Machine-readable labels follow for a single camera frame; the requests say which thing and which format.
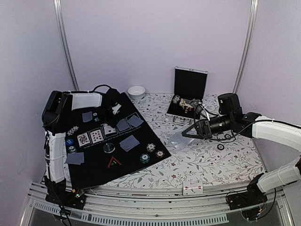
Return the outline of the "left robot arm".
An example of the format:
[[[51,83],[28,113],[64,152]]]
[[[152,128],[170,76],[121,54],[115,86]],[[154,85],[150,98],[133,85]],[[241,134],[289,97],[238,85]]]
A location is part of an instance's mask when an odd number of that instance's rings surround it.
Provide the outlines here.
[[[91,109],[100,121],[115,127],[119,121],[120,93],[109,85],[98,85],[92,91],[54,90],[42,113],[45,130],[45,184],[59,204],[66,204],[70,194],[66,191],[63,172],[63,146],[69,120],[78,109]]]

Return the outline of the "dealt card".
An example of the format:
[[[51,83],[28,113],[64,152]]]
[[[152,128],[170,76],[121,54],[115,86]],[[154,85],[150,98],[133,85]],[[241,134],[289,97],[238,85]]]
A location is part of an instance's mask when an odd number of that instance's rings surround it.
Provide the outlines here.
[[[81,156],[79,153],[68,153],[65,163],[80,165]]]
[[[120,147],[124,150],[124,151],[129,151],[131,150],[135,144],[137,143],[136,139],[134,137],[128,137],[125,140],[120,142]]]
[[[83,122],[89,122],[93,119],[93,113],[92,112],[87,112],[82,114],[82,120]]]

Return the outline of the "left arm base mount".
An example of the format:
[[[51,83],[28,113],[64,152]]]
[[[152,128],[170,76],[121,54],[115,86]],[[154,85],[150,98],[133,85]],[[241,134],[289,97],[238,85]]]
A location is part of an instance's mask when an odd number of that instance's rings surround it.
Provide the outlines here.
[[[83,210],[86,198],[84,190],[73,189],[67,191],[65,187],[51,187],[48,188],[45,200],[59,206],[63,205],[64,207]]]

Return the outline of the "white chip stack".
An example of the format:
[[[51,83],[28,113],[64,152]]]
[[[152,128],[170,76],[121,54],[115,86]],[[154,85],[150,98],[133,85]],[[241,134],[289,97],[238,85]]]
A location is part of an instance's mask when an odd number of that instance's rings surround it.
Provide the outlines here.
[[[147,144],[146,149],[149,152],[153,152],[156,150],[156,146],[153,143],[149,143],[149,144]]]
[[[79,129],[78,126],[74,126],[70,130],[68,130],[68,132],[66,133],[66,135],[72,136],[78,129]]]

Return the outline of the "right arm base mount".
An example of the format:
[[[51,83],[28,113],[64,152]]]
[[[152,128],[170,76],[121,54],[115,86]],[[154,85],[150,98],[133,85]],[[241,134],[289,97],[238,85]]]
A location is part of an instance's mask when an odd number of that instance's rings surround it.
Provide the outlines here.
[[[241,212],[243,218],[247,221],[256,221],[259,219],[267,200],[268,199],[265,194],[255,195],[249,191],[242,193],[230,191],[226,195],[226,203],[229,205],[230,210],[243,209],[258,205],[256,208],[243,210]]]

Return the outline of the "blue round button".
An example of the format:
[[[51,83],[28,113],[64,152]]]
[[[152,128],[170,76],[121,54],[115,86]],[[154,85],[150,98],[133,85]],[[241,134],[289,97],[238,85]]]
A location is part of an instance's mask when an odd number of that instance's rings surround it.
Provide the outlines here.
[[[67,139],[65,142],[67,145],[72,145],[74,143],[73,139]]]

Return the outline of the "blue playing card deck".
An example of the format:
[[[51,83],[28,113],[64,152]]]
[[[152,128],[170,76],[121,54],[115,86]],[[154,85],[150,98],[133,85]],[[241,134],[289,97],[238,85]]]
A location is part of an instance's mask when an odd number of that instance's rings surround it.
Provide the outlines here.
[[[174,133],[170,137],[169,142],[175,147],[176,150],[182,150],[186,148],[194,140],[194,138],[184,137],[182,135],[182,132],[187,128],[187,126],[181,128],[180,131]]]

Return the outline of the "green chip stack top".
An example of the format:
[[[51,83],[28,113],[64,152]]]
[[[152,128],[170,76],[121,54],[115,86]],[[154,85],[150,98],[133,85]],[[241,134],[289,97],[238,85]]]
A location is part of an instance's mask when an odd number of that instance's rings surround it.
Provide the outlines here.
[[[99,121],[100,121],[100,119],[99,119],[97,113],[93,113],[93,120],[94,120],[95,122],[99,122]]]

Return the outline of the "black triangular token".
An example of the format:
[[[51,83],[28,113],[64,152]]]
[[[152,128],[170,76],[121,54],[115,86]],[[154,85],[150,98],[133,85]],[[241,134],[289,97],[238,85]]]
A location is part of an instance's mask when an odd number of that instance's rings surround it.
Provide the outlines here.
[[[111,169],[111,168],[121,166],[121,165],[122,164],[114,156],[112,156],[107,168]]]

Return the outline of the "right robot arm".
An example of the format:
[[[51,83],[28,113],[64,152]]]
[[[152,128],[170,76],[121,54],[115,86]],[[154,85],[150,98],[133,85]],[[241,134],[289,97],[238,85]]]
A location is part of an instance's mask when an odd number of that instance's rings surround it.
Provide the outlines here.
[[[270,119],[259,113],[244,114],[237,94],[226,93],[218,96],[219,114],[212,118],[194,120],[193,125],[182,132],[184,137],[198,138],[222,142],[214,135],[232,131],[233,135],[224,141],[234,139],[238,135],[248,138],[273,141],[297,151],[301,150],[301,128],[298,125]],[[247,186],[243,201],[254,205],[261,195],[279,186],[287,186],[301,178],[301,159],[297,157],[292,162],[276,170],[257,175]]]

